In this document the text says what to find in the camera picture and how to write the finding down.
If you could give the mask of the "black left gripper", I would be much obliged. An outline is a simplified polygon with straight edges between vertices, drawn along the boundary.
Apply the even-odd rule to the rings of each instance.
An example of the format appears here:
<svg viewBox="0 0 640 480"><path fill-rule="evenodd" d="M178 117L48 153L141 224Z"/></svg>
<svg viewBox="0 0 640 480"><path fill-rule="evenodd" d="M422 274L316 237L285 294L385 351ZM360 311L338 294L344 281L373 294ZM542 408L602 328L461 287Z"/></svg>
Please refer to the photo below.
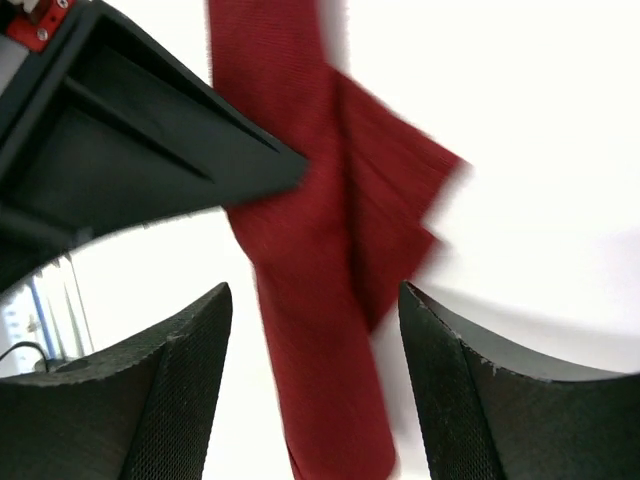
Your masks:
<svg viewBox="0 0 640 480"><path fill-rule="evenodd" d="M95 29L92 1L41 1L34 23L24 10L1 8L1 163L78 150L95 134L88 102L69 84Z"/></svg>

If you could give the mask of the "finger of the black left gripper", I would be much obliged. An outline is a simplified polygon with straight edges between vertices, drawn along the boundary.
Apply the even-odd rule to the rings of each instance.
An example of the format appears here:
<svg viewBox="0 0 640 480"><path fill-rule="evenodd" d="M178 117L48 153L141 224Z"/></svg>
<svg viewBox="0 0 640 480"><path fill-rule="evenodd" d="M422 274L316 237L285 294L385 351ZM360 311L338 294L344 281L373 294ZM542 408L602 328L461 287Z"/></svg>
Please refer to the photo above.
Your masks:
<svg viewBox="0 0 640 480"><path fill-rule="evenodd" d="M41 1L5 1L37 23ZM119 231L296 187L307 162L124 14L95 3L69 84L95 134L57 158L1 163L1 289Z"/></svg>

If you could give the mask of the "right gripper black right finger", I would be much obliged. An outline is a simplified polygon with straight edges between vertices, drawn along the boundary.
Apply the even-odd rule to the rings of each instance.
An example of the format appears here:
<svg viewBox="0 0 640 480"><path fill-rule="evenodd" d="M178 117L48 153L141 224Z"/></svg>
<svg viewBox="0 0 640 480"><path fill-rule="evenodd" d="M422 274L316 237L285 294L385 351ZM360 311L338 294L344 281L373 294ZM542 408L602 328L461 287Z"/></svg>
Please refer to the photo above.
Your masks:
<svg viewBox="0 0 640 480"><path fill-rule="evenodd" d="M399 320L435 479L635 479L639 378L560 360L452 312L416 286Z"/></svg>

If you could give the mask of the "red cloth napkin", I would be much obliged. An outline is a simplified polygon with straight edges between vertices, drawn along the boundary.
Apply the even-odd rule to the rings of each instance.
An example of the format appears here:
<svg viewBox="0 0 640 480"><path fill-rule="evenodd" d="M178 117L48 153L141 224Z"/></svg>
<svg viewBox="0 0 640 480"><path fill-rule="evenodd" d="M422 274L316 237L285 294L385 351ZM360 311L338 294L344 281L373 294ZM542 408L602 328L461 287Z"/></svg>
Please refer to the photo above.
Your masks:
<svg viewBox="0 0 640 480"><path fill-rule="evenodd" d="M396 453L370 345L435 245L461 160L326 58L313 1L213 1L213 85L303 154L302 186L232 208L251 260L293 474L385 479Z"/></svg>

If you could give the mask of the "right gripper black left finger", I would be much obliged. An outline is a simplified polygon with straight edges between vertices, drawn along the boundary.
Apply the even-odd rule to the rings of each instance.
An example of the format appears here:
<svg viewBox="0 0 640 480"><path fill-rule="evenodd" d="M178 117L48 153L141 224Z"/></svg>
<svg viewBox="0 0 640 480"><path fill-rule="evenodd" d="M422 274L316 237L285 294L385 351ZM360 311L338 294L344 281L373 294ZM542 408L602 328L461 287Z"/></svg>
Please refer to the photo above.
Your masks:
<svg viewBox="0 0 640 480"><path fill-rule="evenodd" d="M2 479L201 478L232 312L221 283L111 347L2 379Z"/></svg>

